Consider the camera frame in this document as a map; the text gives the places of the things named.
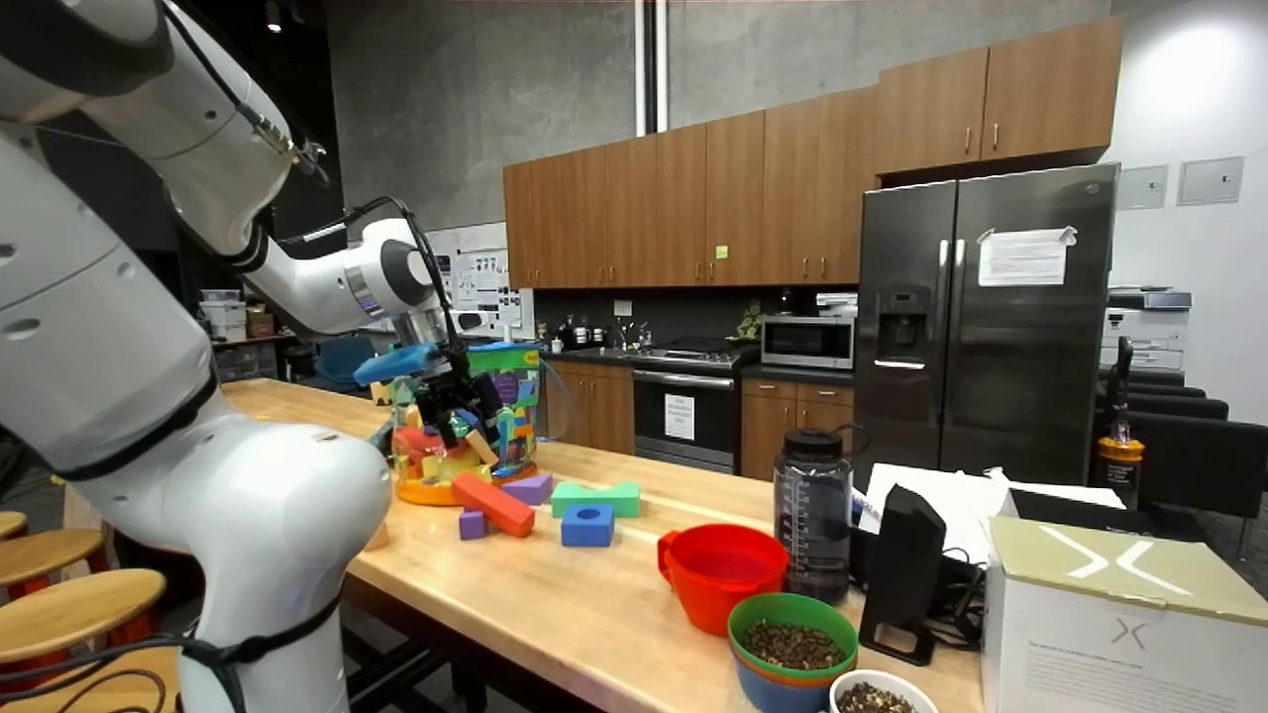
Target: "cardboard box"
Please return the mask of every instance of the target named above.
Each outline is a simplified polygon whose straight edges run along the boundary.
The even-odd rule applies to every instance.
[[[1268,707],[1268,603],[1207,548],[1030,519],[990,542],[985,707]]]

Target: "stainless steel refrigerator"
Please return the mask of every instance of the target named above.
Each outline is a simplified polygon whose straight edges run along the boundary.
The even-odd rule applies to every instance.
[[[854,462],[1084,482],[1116,166],[865,195]]]

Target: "bowl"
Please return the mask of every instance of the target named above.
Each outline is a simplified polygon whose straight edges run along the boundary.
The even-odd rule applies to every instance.
[[[906,678],[896,678],[896,674],[882,674],[882,669],[849,669],[849,674],[838,674],[832,681],[832,689],[829,689],[829,713],[838,713],[834,696],[854,689],[854,685],[882,689],[882,694],[906,701],[910,713],[940,713],[940,706],[923,689],[915,689]]]
[[[723,636],[737,603],[783,586],[787,552],[754,528],[702,524],[657,540],[657,571],[684,618]]]
[[[780,667],[744,644],[754,624],[800,624],[822,634],[842,656],[832,667]],[[755,707],[820,713],[832,681],[859,656],[854,624],[829,603],[803,594],[755,594],[729,612],[729,649],[739,689]]]

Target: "oven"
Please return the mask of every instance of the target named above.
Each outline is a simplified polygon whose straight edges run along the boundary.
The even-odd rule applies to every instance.
[[[632,453],[706,472],[737,472],[739,391],[737,371],[670,366],[632,367]]]

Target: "green block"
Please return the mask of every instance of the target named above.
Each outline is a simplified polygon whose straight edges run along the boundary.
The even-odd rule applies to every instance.
[[[556,482],[552,513],[561,519],[578,505],[608,505],[618,519],[641,513],[641,488],[636,482],[608,482],[608,488],[583,488],[583,482]]]

